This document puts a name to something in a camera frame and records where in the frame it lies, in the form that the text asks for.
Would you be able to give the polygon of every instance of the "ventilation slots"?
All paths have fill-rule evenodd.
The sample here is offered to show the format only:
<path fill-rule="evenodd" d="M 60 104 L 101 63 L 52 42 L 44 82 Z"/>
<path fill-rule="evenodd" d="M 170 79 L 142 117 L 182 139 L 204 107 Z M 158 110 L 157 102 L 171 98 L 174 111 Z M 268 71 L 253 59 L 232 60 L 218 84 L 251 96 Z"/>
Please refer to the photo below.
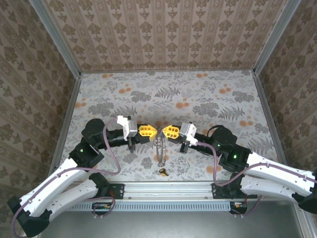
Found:
<path fill-rule="evenodd" d="M 92 211 L 93 202 L 79 203 L 69 211 Z M 122 202 L 117 201 L 113 211 L 121 212 L 193 212 L 193 211 L 230 211 L 229 202 Z"/>

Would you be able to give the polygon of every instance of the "patterned wallpaper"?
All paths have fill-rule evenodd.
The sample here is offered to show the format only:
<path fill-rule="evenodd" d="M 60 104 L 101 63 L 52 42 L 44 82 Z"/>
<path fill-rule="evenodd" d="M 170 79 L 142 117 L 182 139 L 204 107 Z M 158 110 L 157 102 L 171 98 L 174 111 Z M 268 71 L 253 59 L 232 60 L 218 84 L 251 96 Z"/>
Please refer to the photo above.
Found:
<path fill-rule="evenodd" d="M 253 68 L 286 0 L 44 0 L 82 71 Z"/>
<path fill-rule="evenodd" d="M 317 1 L 302 1 L 260 74 L 290 165 L 317 167 Z"/>
<path fill-rule="evenodd" d="M 81 131 L 93 118 L 109 121 L 118 115 L 131 116 L 160 131 L 170 124 L 192 121 L 204 135 L 217 124 L 238 137 L 237 143 L 266 158 L 278 161 L 263 109 L 250 70 L 172 71 L 82 74 L 62 161 L 79 143 Z M 122 128 L 110 125 L 111 129 Z M 213 157 L 189 149 L 179 153 L 179 144 L 165 140 L 161 133 L 147 144 L 114 148 L 121 173 L 109 181 L 207 181 L 212 180 Z M 108 151 L 98 169 L 115 171 Z M 163 177 L 164 167 L 169 176 Z M 217 178 L 226 180 L 230 172 L 217 167 Z"/>
<path fill-rule="evenodd" d="M 27 0 L 0 1 L 0 237 L 7 200 L 48 174 L 74 78 Z"/>

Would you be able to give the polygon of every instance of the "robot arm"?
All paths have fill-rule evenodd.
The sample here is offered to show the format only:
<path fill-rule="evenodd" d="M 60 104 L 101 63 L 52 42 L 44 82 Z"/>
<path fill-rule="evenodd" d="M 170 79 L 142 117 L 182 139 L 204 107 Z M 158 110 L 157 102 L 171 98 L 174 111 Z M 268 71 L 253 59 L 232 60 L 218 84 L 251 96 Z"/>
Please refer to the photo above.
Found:
<path fill-rule="evenodd" d="M 122 125 L 123 129 L 105 131 L 110 147 L 128 145 L 130 152 L 134 152 L 135 144 L 147 143 L 157 133 L 150 125 L 136 124 L 130 117 L 118 116 L 116 122 Z M 109 183 L 100 173 L 90 175 L 89 179 L 82 184 L 62 193 L 71 183 L 86 173 L 85 168 L 92 170 L 104 158 L 99 151 L 99 149 L 107 149 L 104 127 L 105 124 L 102 120 L 90 120 L 82 131 L 81 142 L 69 153 L 69 157 L 53 174 L 28 194 L 20 198 L 12 197 L 8 201 L 8 206 L 14 214 L 24 206 L 18 214 L 17 220 L 27 237 L 38 235 L 50 221 L 69 207 L 88 198 L 105 196 Z M 44 186 L 49 181 L 51 181 L 50 185 Z M 40 189 L 42 189 L 41 192 L 32 199 L 32 196 Z"/>
<path fill-rule="evenodd" d="M 197 134 L 192 123 L 183 123 L 179 128 L 179 137 L 168 140 L 182 143 L 181 153 L 186 153 L 191 147 L 204 154 L 213 155 L 211 145 L 216 155 L 221 155 L 219 165 L 233 175 L 225 186 L 214 181 L 212 189 L 218 193 L 213 192 L 214 199 L 219 197 L 219 193 L 222 199 L 240 198 L 241 194 L 267 195 L 298 202 L 303 210 L 317 214 L 315 172 L 295 169 L 266 159 L 237 145 L 237 137 L 224 126 L 218 125 L 211 129 L 213 128 L 216 130 L 208 137 Z"/>
<path fill-rule="evenodd" d="M 102 120 L 90 120 L 82 131 L 81 142 L 52 175 L 28 194 L 21 198 L 13 197 L 8 201 L 14 214 L 20 210 L 17 220 L 27 237 L 38 235 L 50 221 L 78 202 L 105 196 L 109 183 L 100 173 L 92 174 L 89 180 L 62 193 L 72 182 L 85 174 L 85 168 L 92 170 L 104 158 L 99 150 L 107 149 L 105 136 L 109 147 L 128 145 L 130 152 L 134 152 L 137 143 L 147 143 L 157 134 L 152 126 L 136 124 L 130 117 L 118 116 L 116 122 L 123 129 L 104 130 L 105 124 Z M 196 133 L 196 127 L 192 123 L 170 125 L 162 131 L 169 141 L 181 144 L 181 153 L 187 153 L 189 148 L 193 148 L 201 153 L 214 155 L 211 149 L 213 147 L 216 153 L 214 156 L 221 155 L 219 165 L 233 174 L 226 185 L 219 184 L 214 179 L 214 199 L 266 195 L 298 202 L 302 209 L 317 214 L 317 193 L 314 193 L 317 185 L 313 172 L 268 160 L 248 148 L 237 145 L 237 137 L 224 126 L 218 125 L 211 129 L 213 128 L 215 131 L 210 137 Z M 52 179 L 54 180 L 49 186 L 43 186 Z"/>

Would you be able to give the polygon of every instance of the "table surface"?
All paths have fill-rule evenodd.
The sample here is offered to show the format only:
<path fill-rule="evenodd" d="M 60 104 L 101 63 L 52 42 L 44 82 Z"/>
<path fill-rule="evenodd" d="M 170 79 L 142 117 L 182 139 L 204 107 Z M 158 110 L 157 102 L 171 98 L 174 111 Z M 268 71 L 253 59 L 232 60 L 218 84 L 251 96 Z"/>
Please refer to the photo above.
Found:
<path fill-rule="evenodd" d="M 94 219 L 90 212 L 65 212 L 39 238 L 302 238 L 294 206 L 261 202 L 254 213 L 113 212 Z"/>
<path fill-rule="evenodd" d="M 61 162 L 81 139 L 85 124 L 93 118 L 109 121 L 117 115 L 131 116 L 138 123 L 157 129 L 192 121 L 198 133 L 217 124 L 229 128 L 238 137 L 237 144 L 266 158 L 278 161 L 263 109 L 250 70 L 179 71 L 155 73 L 83 74 Z M 120 128 L 111 125 L 110 129 Z M 126 146 L 114 148 L 122 171 L 107 176 L 109 181 L 200 181 L 212 180 L 213 158 L 194 150 L 180 154 L 179 145 L 161 138 L 137 145 L 131 154 Z M 98 169 L 115 171 L 112 157 Z M 158 158 L 166 158 L 169 176 L 159 174 Z M 217 168 L 217 178 L 230 173 Z"/>

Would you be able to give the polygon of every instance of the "floral tablecloth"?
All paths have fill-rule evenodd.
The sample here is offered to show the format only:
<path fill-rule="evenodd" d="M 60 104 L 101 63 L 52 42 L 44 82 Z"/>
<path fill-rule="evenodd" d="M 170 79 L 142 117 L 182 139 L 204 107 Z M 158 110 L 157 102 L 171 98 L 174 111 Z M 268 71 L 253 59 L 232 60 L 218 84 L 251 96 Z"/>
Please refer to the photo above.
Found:
<path fill-rule="evenodd" d="M 251 71 L 185 71 L 83 74 L 61 162 L 81 139 L 87 121 L 108 121 L 117 115 L 131 116 L 138 123 L 161 129 L 192 121 L 198 133 L 217 124 L 229 128 L 239 145 L 278 161 Z M 120 128 L 111 125 L 110 129 Z M 109 181 L 191 181 L 212 180 L 213 158 L 189 149 L 179 153 L 180 145 L 157 140 L 137 145 L 131 154 L 127 146 L 114 148 L 122 171 L 107 176 Z M 107 151 L 98 169 L 115 171 Z M 169 176 L 159 173 L 158 157 L 164 157 Z M 230 173 L 217 168 L 217 178 Z"/>

